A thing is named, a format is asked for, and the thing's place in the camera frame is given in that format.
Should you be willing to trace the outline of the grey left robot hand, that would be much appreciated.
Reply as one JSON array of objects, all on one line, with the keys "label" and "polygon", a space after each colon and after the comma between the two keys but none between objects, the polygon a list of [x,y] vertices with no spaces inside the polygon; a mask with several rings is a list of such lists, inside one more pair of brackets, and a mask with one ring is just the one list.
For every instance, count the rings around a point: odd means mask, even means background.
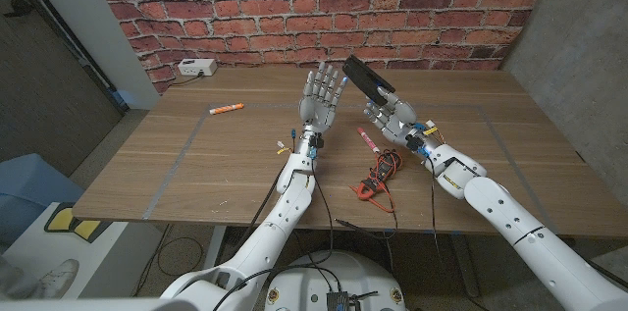
[{"label": "grey left robot hand", "polygon": [[325,62],[319,64],[316,72],[309,72],[298,105],[303,132],[295,146],[296,153],[308,154],[310,138],[323,134],[332,126],[346,84],[347,77],[341,78],[339,71]]}]

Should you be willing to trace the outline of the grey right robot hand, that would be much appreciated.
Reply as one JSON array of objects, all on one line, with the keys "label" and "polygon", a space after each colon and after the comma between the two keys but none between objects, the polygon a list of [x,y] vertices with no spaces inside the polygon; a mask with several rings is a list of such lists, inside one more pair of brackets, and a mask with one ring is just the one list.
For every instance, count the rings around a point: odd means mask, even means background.
[{"label": "grey right robot hand", "polygon": [[386,103],[378,105],[369,101],[364,114],[394,144],[405,147],[424,158],[436,157],[435,150],[441,144],[417,128],[417,115],[414,109],[393,92],[378,86],[378,94]]}]

